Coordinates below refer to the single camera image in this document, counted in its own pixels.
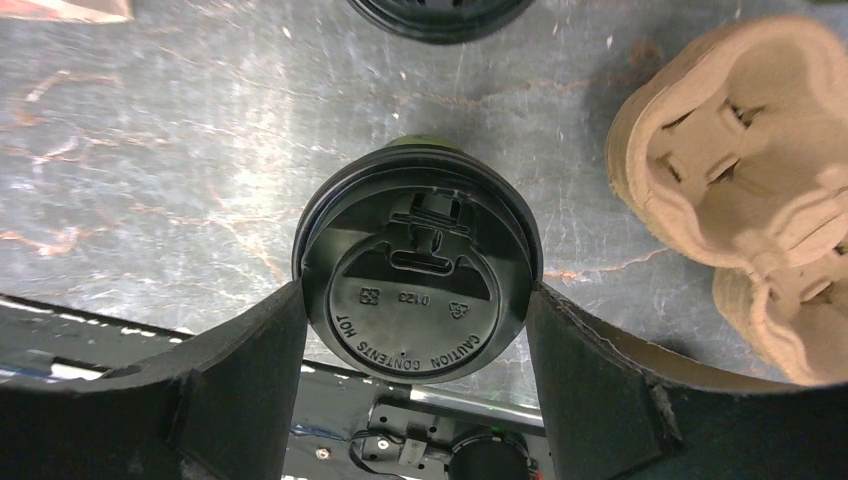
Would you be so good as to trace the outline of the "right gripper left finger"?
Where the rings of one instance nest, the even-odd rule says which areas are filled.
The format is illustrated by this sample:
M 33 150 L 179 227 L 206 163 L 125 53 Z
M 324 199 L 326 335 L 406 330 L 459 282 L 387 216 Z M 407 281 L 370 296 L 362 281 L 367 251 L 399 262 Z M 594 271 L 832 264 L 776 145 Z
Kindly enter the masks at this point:
M 292 281 L 94 380 L 1 382 L 5 479 L 279 479 L 305 349 Z

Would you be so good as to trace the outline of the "black cup lid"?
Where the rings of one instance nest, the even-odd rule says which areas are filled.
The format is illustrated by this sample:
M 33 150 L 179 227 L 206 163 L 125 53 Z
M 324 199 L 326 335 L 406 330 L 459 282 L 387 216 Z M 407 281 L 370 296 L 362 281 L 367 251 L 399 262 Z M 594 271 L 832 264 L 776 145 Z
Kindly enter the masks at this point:
M 516 20 L 532 0 L 349 0 L 381 30 L 430 45 L 480 40 Z
M 519 192 L 466 152 L 385 146 L 331 176 L 300 217 L 292 275 L 342 360 L 399 383 L 480 370 L 522 330 L 543 270 Z

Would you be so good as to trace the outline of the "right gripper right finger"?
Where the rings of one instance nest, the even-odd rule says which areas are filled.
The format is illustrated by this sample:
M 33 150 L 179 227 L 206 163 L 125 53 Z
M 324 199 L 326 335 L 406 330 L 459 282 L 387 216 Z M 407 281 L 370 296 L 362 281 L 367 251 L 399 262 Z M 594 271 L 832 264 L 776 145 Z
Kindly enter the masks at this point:
M 604 322 L 545 284 L 527 335 L 560 479 L 843 479 L 847 388 L 720 370 Z

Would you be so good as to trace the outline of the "paper takeout bag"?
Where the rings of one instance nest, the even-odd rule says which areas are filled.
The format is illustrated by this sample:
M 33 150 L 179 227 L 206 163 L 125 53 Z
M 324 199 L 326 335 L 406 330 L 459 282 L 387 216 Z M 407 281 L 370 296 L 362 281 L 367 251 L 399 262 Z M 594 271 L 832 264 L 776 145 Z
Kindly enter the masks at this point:
M 1 17 L 72 23 L 123 23 L 134 19 L 130 0 L 1 0 Z

